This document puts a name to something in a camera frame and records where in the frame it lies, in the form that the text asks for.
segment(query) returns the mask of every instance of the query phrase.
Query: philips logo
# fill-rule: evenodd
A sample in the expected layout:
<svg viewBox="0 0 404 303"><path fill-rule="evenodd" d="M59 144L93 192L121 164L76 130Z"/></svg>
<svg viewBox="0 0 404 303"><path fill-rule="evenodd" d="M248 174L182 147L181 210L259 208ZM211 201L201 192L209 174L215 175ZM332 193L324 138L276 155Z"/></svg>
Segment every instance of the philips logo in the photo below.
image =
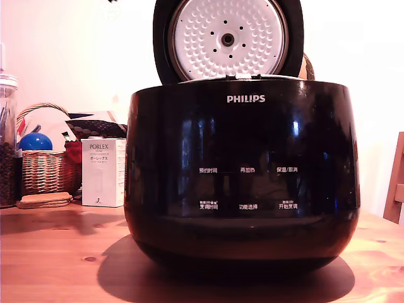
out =
<svg viewBox="0 0 404 303"><path fill-rule="evenodd" d="M227 103L255 103L265 102L264 95L227 96Z"/></svg>

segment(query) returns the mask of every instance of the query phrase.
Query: wooden chair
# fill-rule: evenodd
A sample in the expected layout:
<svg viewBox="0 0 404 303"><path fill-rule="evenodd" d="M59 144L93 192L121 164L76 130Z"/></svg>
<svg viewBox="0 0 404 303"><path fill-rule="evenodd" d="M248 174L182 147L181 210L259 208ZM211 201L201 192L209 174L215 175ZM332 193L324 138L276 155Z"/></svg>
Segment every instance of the wooden chair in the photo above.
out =
<svg viewBox="0 0 404 303"><path fill-rule="evenodd" d="M402 203L404 203L404 132L398 135L397 151L383 217L399 224Z"/></svg>

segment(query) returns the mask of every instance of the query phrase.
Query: blue ball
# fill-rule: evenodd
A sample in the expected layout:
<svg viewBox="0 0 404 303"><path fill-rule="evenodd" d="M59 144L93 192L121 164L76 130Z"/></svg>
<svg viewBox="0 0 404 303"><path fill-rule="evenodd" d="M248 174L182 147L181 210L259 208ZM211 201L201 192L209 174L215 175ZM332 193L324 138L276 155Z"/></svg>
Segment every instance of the blue ball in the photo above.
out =
<svg viewBox="0 0 404 303"><path fill-rule="evenodd" d="M20 141L22 150L52 150L51 139L40 133L30 133L24 136Z"/></svg>

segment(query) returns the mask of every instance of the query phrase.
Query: inner lid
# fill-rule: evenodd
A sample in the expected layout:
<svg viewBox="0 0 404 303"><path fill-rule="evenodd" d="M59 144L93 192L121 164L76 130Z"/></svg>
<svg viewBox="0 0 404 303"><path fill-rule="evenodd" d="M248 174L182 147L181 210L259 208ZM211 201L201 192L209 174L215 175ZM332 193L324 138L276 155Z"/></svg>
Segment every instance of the inner lid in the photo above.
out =
<svg viewBox="0 0 404 303"><path fill-rule="evenodd" d="M285 17L274 0L187 0L169 28L170 58L183 81L274 74L288 48Z"/></svg>
<svg viewBox="0 0 404 303"><path fill-rule="evenodd" d="M13 87L14 89L17 89L17 78L8 74L0 74L0 85L8 85Z"/></svg>

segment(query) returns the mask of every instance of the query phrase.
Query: wicker basket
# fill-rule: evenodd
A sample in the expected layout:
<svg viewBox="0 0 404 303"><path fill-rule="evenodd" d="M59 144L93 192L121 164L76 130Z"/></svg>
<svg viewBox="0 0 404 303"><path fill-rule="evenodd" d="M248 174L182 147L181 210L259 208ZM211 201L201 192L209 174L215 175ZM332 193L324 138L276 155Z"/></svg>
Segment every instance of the wicker basket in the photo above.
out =
<svg viewBox="0 0 404 303"><path fill-rule="evenodd" d="M51 107L67 112L54 104L37 104L25 109L17 118L23 118L35 109ZM74 194L81 187L81 164L70 161L66 152L23 151L23 191L27 194L68 192Z"/></svg>

